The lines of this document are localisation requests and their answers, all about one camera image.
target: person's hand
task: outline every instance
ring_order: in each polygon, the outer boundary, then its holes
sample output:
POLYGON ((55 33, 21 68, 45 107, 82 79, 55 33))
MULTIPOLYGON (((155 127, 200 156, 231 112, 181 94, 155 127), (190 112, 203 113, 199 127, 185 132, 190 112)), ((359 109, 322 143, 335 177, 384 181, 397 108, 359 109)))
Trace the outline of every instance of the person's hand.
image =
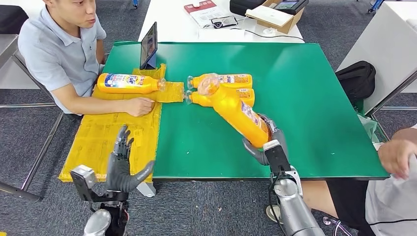
POLYGON ((153 101, 145 97, 126 100, 125 112, 134 117, 140 117, 152 111, 153 101))
POLYGON ((409 173, 409 158, 417 154, 417 146, 407 140, 391 140, 378 150, 382 166, 395 177, 406 179, 409 173))

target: white shirt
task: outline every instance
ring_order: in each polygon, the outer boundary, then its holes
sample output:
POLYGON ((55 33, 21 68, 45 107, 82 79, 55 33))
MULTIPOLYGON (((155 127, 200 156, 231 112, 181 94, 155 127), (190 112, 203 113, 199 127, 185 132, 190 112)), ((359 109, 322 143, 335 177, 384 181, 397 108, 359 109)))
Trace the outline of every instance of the white shirt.
MULTIPOLYGON (((368 224, 417 218, 417 158, 410 157, 407 180, 390 177, 371 180, 365 199, 368 224)), ((376 236, 417 236, 417 221, 403 221, 371 226, 376 236)))

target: robotic arm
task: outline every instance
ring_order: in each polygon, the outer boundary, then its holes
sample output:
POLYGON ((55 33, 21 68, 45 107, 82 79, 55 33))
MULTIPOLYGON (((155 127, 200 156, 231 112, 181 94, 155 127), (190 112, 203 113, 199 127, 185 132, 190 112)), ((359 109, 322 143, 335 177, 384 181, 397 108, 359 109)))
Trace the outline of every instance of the robotic arm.
POLYGON ((280 202, 281 217, 287 236, 325 236, 302 199, 301 181, 296 169, 288 162, 284 134, 275 123, 261 115, 272 133, 272 140, 264 144, 263 151, 243 139, 245 149, 262 165, 269 165, 273 190, 280 202))
POLYGON ((133 138, 127 141, 130 131, 123 125, 116 138, 115 147, 107 165, 106 193, 98 196, 91 188, 97 182, 94 170, 80 165, 70 174, 83 201, 90 202, 94 214, 89 218, 84 236, 126 236, 129 192, 144 181, 153 170, 154 161, 135 175, 130 175, 129 155, 133 138), (99 210, 92 203, 101 203, 99 210))

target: backpack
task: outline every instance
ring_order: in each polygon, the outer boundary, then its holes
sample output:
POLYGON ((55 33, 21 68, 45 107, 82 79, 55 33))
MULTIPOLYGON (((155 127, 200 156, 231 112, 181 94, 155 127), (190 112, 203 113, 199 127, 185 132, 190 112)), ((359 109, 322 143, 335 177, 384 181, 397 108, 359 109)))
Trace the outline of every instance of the backpack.
POLYGON ((19 6, 0 5, 0 34, 19 34, 28 18, 19 6))
POLYGON ((375 68, 366 61, 358 61, 336 72, 343 90, 351 103, 365 99, 375 90, 375 68))

